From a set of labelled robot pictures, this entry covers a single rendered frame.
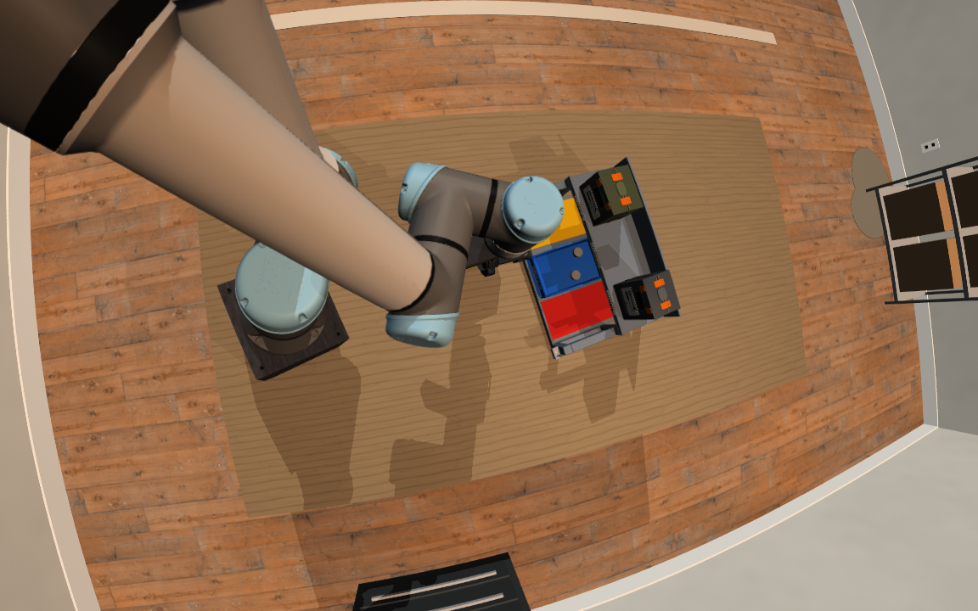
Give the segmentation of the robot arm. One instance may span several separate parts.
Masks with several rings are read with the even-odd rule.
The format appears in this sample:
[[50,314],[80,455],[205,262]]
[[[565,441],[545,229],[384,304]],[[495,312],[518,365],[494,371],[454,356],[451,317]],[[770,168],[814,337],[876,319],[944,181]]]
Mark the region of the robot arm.
[[565,214],[546,178],[412,163],[405,231],[318,149],[265,0],[0,0],[0,123],[103,154],[254,238],[234,293],[274,355],[321,336],[329,281],[391,311],[394,340],[445,347],[466,268],[519,258]]

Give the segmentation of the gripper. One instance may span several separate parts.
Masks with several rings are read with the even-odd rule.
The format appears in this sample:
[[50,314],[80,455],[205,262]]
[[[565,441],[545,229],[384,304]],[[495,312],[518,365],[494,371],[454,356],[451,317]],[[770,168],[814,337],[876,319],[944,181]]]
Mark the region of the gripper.
[[[489,246],[486,246],[486,248],[489,249],[492,252],[492,254],[494,254],[494,252],[492,251],[492,249],[489,248]],[[502,258],[502,256],[494,254],[495,256],[497,256],[497,259],[488,261],[477,267],[479,268],[479,271],[481,271],[481,273],[484,274],[484,276],[491,276],[494,275],[494,267],[503,266],[503,264],[510,263],[510,262],[517,263],[520,261],[526,261],[528,258],[532,257],[531,250],[529,250],[526,253],[527,255],[523,254],[523,256],[519,256],[519,258]]]

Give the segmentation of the blue bin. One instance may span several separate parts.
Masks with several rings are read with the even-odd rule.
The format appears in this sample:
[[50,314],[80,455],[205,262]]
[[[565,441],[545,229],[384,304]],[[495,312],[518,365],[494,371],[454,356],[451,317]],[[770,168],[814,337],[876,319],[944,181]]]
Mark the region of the blue bin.
[[[581,241],[581,243],[575,246],[574,243],[577,241]],[[548,254],[543,252],[544,255],[538,254],[539,256],[531,257],[529,266],[531,266],[533,281],[536,283],[541,298],[547,298],[550,294],[565,293],[565,291],[577,289],[585,283],[592,283],[601,279],[589,241],[587,238],[577,241],[548,249],[546,251]],[[581,258],[575,258],[573,255],[573,249],[576,247],[583,250]],[[575,270],[581,273],[581,278],[578,281],[571,279],[571,272]],[[575,286],[576,283],[581,283],[581,285]]]

